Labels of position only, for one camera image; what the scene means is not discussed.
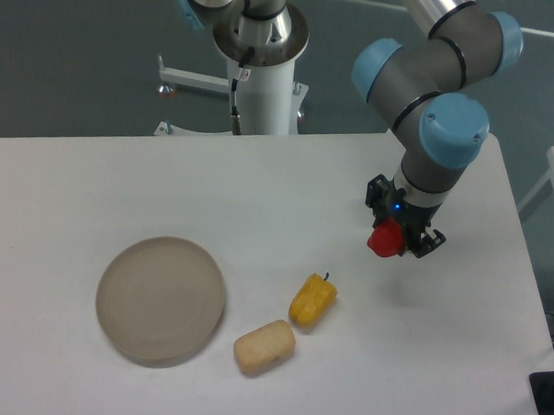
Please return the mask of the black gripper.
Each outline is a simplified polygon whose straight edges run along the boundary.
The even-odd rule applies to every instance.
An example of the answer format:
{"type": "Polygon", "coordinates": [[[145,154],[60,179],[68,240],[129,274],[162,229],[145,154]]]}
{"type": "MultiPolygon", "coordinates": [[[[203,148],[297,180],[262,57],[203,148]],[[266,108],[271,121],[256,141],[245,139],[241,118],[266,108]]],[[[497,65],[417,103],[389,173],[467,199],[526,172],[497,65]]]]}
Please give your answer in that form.
{"type": "Polygon", "coordinates": [[[393,218],[405,228],[405,250],[421,259],[446,242],[439,230],[428,232],[436,212],[432,194],[414,191],[411,185],[389,180],[384,174],[371,179],[366,189],[366,205],[375,218],[393,218]]]}

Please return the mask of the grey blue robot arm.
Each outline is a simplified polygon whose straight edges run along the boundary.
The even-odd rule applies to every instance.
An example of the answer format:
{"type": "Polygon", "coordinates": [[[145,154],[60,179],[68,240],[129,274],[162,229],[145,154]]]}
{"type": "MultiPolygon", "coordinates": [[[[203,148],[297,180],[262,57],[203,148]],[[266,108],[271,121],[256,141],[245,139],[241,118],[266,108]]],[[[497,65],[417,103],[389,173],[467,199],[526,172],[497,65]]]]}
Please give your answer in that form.
{"type": "MultiPolygon", "coordinates": [[[[192,28],[211,27],[226,61],[235,135],[282,136],[297,124],[295,62],[310,32],[289,0],[177,0],[192,28]]],[[[514,65],[524,45],[516,20],[475,0],[402,0],[426,35],[408,50],[394,39],[364,48],[353,85],[403,146],[393,177],[367,184],[374,218],[368,247],[379,257],[423,257],[445,242],[432,219],[478,156],[490,128],[470,84],[514,65]]]]}

